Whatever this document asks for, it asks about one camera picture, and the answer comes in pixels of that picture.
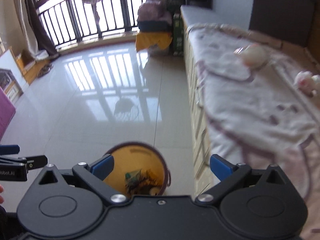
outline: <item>yellow cloth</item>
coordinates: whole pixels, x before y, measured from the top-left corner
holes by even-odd
[[[153,45],[158,45],[160,49],[166,49],[172,42],[171,33],[156,32],[144,33],[139,32],[136,37],[136,50],[137,52],[142,49],[148,49]]]

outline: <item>white tile floor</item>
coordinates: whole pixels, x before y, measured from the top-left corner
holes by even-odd
[[[20,157],[45,154],[59,169],[91,163],[115,144],[155,146],[172,174],[166,194],[193,194],[191,121],[182,58],[137,54],[134,43],[63,56],[16,103],[1,144]],[[0,182],[7,212],[15,212],[27,182]]]

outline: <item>plush toy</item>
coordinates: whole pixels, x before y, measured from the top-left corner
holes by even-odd
[[[320,76],[310,71],[301,71],[294,79],[294,85],[309,97],[320,94]]]
[[[268,60],[267,52],[259,44],[252,44],[244,48],[236,49],[234,53],[250,68],[260,67]]]

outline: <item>white board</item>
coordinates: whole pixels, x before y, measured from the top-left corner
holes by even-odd
[[[24,79],[20,68],[17,65],[15,57],[10,49],[0,55],[0,68],[11,70],[17,84],[21,88],[22,92],[25,92],[29,87],[28,83]]]

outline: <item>balcony railing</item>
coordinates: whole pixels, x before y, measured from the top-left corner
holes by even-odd
[[[91,4],[82,0],[52,0],[54,6],[46,9],[51,6],[48,2],[39,8],[39,18],[59,48],[90,38],[131,31],[137,27],[138,9],[145,1],[102,0],[96,4],[100,18],[96,21]]]

